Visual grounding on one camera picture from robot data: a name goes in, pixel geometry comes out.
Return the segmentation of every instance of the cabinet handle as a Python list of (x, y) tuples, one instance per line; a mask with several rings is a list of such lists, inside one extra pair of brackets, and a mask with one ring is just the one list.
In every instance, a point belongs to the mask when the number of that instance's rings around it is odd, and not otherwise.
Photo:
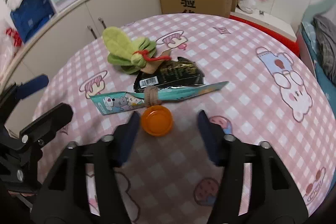
[(90, 25), (88, 25), (87, 28), (91, 31), (93, 37), (94, 37), (95, 39), (97, 39), (97, 36), (96, 36), (96, 34), (95, 34), (95, 31), (92, 29), (92, 27), (91, 27)]
[(104, 29), (106, 29), (106, 25), (105, 25), (105, 22), (104, 20), (100, 17), (98, 18), (98, 20), (100, 21), (100, 23), (103, 25)]

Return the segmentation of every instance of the blue bag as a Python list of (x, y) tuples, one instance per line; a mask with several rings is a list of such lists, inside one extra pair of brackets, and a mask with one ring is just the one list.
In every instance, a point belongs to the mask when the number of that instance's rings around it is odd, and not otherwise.
[(54, 15), (49, 0), (23, 0), (10, 17), (26, 43)]

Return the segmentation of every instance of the table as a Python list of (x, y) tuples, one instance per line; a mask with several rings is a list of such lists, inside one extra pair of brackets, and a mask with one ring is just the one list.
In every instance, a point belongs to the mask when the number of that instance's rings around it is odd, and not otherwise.
[[(249, 25), (218, 16), (159, 15), (122, 29), (132, 39), (157, 40), (159, 52), (172, 47), (174, 59), (184, 56), (196, 61), (207, 83), (230, 81), (221, 91), (164, 103), (174, 118), (167, 136), (156, 138), (139, 130), (128, 162), (117, 169), (133, 223), (206, 223), (222, 168), (208, 160), (197, 129), (202, 109), (212, 122), (243, 142), (270, 142), (295, 180), (309, 214), (313, 213), (335, 170), (335, 118), (315, 78), (293, 53)], [(96, 142), (130, 117), (131, 112), (102, 116), (88, 99), (98, 92), (133, 91), (135, 76), (107, 63), (107, 55), (102, 38), (93, 41), (68, 60), (45, 90), (34, 118), (60, 102), (70, 104), (74, 115), (43, 148), (40, 181), (68, 142)], [(250, 168), (245, 166), (240, 213), (248, 208)], [(88, 169), (87, 175), (91, 211), (98, 213), (93, 171)]]

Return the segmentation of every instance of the black clamp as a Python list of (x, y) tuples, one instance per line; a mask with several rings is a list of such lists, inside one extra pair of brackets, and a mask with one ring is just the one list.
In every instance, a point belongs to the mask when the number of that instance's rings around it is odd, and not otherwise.
[[(207, 224), (301, 224), (308, 219), (300, 191), (268, 142), (242, 143), (235, 136), (224, 134), (203, 110), (198, 127), (209, 159), (225, 167)], [(238, 216), (244, 163), (252, 163), (251, 196), (248, 212)]]
[(20, 100), (48, 85), (41, 75), (22, 84), (12, 85), (0, 95), (0, 179), (7, 189), (19, 193), (36, 193), (37, 162), (43, 148), (54, 139), (56, 132), (67, 125), (73, 116), (71, 106), (61, 103), (20, 131), (19, 139), (10, 137), (5, 123)]
[[(70, 142), (39, 191), (31, 212), (34, 223), (131, 224), (114, 167), (121, 167), (127, 161), (139, 122), (139, 114), (133, 112), (128, 123), (118, 126), (113, 135), (105, 135), (96, 143), (83, 146)], [(90, 213), (85, 176), (87, 163), (94, 164), (100, 216)]]

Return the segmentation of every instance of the orange bottle cap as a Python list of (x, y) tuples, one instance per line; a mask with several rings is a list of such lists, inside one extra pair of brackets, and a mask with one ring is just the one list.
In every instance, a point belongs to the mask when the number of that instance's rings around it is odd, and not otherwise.
[(173, 117), (166, 107), (151, 106), (141, 116), (141, 126), (148, 134), (161, 137), (171, 130)]

